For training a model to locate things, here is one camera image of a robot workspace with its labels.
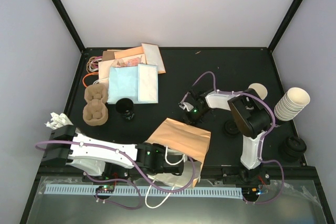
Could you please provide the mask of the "brown paper takeout bag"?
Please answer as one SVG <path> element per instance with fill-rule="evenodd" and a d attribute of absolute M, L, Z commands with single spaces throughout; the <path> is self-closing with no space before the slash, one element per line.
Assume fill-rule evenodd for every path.
<path fill-rule="evenodd" d="M 169 118 L 163 121 L 146 142 L 163 147 L 163 161 L 169 171 L 148 177 L 153 183 L 161 182 L 170 186 L 170 189 L 158 205 L 150 206 L 148 195 L 154 191 L 154 187 L 150 185 L 145 195 L 147 207 L 151 209 L 160 207 L 171 196 L 172 190 L 182 188 L 191 179 L 193 182 L 188 187 L 195 187 L 200 181 L 210 140 L 209 131 Z"/>

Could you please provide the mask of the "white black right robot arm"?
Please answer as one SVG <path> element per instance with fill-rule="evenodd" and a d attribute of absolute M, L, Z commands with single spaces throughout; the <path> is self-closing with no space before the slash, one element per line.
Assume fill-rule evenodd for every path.
<path fill-rule="evenodd" d="M 189 91 L 179 107 L 185 111 L 186 124 L 196 125 L 211 109 L 231 112 L 233 121 L 243 135 L 243 151 L 240 157 L 239 179 L 252 183 L 260 174 L 262 147 L 265 136 L 275 124 L 275 116 L 256 90 L 245 91 L 210 90 L 201 94 Z"/>

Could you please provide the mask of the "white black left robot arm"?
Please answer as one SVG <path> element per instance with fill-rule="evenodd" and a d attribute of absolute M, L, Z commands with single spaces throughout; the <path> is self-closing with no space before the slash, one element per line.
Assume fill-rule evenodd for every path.
<path fill-rule="evenodd" d="M 52 130 L 50 143 L 43 148 L 41 163 L 46 166 L 70 165 L 100 181 L 108 181 L 113 174 L 111 165 L 124 169 L 136 166 L 148 175 L 181 175 L 185 155 L 170 152 L 159 144 L 117 144 L 82 134 L 74 125 Z"/>

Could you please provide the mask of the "stack of black lids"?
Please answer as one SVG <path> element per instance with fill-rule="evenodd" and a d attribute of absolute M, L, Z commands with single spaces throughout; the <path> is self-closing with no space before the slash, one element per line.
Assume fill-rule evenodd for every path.
<path fill-rule="evenodd" d="M 301 159 L 306 150 L 306 143 L 303 139 L 297 136 L 290 136 L 286 138 L 278 147 L 281 158 L 290 163 Z"/>
<path fill-rule="evenodd" d="M 222 131 L 228 137 L 236 137 L 240 134 L 234 120 L 227 120 L 222 127 Z"/>

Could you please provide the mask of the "short white cup stack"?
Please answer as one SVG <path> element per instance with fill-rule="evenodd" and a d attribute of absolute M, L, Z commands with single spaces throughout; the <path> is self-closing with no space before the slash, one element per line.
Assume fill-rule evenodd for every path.
<path fill-rule="evenodd" d="M 254 89 L 262 100 L 264 100 L 268 95 L 267 88 L 261 83 L 252 83 L 248 88 Z"/>

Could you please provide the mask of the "remaining black paper cup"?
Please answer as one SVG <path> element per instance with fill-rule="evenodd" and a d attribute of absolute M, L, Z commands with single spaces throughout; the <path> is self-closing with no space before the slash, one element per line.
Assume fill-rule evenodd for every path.
<path fill-rule="evenodd" d="M 126 121 L 131 121 L 134 118 L 134 104 L 129 98 L 122 98 L 115 104 L 116 111 Z"/>

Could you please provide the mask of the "brown white flat paper bag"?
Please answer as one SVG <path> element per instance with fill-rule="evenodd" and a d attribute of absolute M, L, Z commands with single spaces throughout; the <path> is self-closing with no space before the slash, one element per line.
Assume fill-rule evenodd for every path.
<path fill-rule="evenodd" d="M 158 74 L 166 73 L 158 45 L 142 43 L 143 52 L 148 65 L 157 66 Z"/>

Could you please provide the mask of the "tall white cup stack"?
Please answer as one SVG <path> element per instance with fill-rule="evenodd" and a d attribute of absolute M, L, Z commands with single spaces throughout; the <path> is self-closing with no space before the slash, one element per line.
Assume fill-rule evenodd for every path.
<path fill-rule="evenodd" d="M 311 101 L 308 92 L 292 87 L 278 101 L 274 108 L 276 124 L 282 125 L 293 120 Z"/>

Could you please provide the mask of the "black enclosure frame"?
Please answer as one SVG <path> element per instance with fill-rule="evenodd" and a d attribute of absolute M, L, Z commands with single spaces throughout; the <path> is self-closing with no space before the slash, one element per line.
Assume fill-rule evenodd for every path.
<path fill-rule="evenodd" d="M 76 31 L 76 28 L 73 24 L 73 22 L 71 21 L 71 18 L 69 17 L 63 3 L 61 0 L 51 0 L 53 5 L 55 6 L 58 14 L 60 15 L 62 21 L 64 22 L 64 24 L 66 25 L 68 31 L 70 32 L 70 35 L 72 36 L 74 42 L 76 43 L 79 51 L 81 52 L 81 56 L 80 56 L 80 60 L 78 63 L 78 67 L 76 70 L 76 74 L 74 77 L 74 80 L 72 82 L 71 85 L 71 89 L 70 89 L 70 93 L 67 99 L 67 103 L 65 106 L 65 113 L 69 114 L 71 112 L 71 109 L 73 107 L 74 104 L 74 99 L 75 99 L 75 94 L 77 93 L 78 87 L 79 87 L 79 78 L 81 77 L 81 73 L 82 73 L 82 69 L 84 68 L 84 63 L 85 63 L 85 59 L 86 56 L 89 55 L 89 51 L 90 50 L 98 50 L 98 47 L 85 47 L 82 40 L 80 39 L 79 34 Z M 274 52 L 274 50 L 276 49 L 276 46 L 278 45 L 278 43 L 280 42 L 280 39 L 282 38 L 282 36 L 284 35 L 287 27 L 289 26 L 290 22 L 292 21 L 295 13 L 297 12 L 298 8 L 300 7 L 301 3 L 303 0 L 293 0 L 290 7 L 288 8 L 285 17 L 283 18 L 283 20 L 281 21 L 274 37 L 272 38 L 270 45 L 268 47 L 163 47 L 164 50 L 187 50 L 187 49 L 204 49 L 204 50 L 252 50 L 252 49 L 266 49 L 267 50 L 267 54 L 270 55 L 271 57 L 273 56 L 272 53 Z M 324 190 L 322 188 L 321 185 L 321 181 L 320 178 L 317 175 L 317 171 L 316 169 L 314 169 L 312 166 L 300 166 L 297 167 L 297 170 L 300 172 L 300 175 L 305 178 L 308 179 L 308 176 L 311 175 L 313 178 L 316 179 L 316 181 L 314 182 L 315 187 L 317 189 L 317 193 L 320 199 L 320 202 L 322 204 L 322 210 L 323 210 L 323 214 L 326 218 L 327 223 L 334 223 L 333 220 L 333 216 L 326 198 L 326 195 L 324 193 Z M 42 175 L 42 170 L 41 168 L 38 169 L 36 178 L 34 180 L 32 189 L 30 191 L 24 212 L 22 214 L 22 218 L 20 220 L 20 223 L 28 223 L 28 217 L 31 213 L 31 209 L 33 207 L 33 199 L 35 198 L 35 196 L 37 195 L 37 183 L 40 182 L 40 177 Z"/>

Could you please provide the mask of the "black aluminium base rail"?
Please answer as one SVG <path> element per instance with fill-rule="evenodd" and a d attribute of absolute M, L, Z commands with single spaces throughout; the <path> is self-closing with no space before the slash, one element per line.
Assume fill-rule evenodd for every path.
<path fill-rule="evenodd" d="M 318 173 L 313 166 L 284 166 L 284 178 L 285 180 L 313 180 L 318 181 Z M 83 171 L 71 167 L 51 167 L 51 166 L 40 166 L 38 169 L 35 180 L 41 180 L 42 177 L 74 177 L 79 179 L 81 182 L 90 182 L 84 174 Z M 142 178 L 140 173 L 135 169 L 125 169 L 117 165 L 108 165 L 107 171 L 102 175 L 98 176 L 97 180 L 106 180 L 112 178 L 122 178 L 130 179 L 132 181 Z M 201 179 L 209 179 L 213 182 L 222 181 L 224 184 L 228 185 L 242 185 L 246 181 L 247 173 L 243 172 L 241 165 L 239 166 L 204 166 L 201 172 Z M 271 180 L 280 180 L 281 171 L 278 165 L 263 165 L 250 179 L 251 184 L 256 184 L 260 181 L 269 184 Z"/>

